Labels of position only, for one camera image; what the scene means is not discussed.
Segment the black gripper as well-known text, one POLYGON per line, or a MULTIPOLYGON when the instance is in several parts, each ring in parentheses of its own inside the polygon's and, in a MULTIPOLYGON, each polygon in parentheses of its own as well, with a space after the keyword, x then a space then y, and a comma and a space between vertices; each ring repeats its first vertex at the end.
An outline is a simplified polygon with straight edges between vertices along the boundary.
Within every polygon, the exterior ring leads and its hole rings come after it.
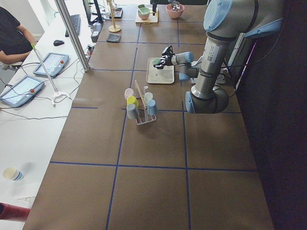
POLYGON ((171 58, 167 58, 167 57, 166 58, 165 57, 161 57, 161 58, 165 59, 165 63, 158 63, 158 64, 156 64, 155 67, 157 69, 163 69, 165 66, 172 66, 173 65, 171 58))
POLYGON ((158 0, 150 0, 150 4, 152 5, 153 16, 155 16, 158 0))

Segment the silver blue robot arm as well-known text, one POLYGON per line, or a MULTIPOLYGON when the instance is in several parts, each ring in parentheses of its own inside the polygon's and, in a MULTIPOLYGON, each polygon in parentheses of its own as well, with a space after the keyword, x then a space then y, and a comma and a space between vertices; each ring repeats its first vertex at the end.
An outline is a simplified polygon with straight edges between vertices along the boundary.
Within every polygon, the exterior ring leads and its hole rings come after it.
POLYGON ((206 44, 196 70, 191 68, 193 54, 175 54, 167 47, 153 66, 180 66, 182 81, 195 78, 196 84, 186 92, 186 109, 192 114, 215 114, 228 105, 228 94, 216 84, 229 44, 243 33, 245 38, 271 35, 283 21, 282 0, 212 0, 205 12, 203 27, 206 44))

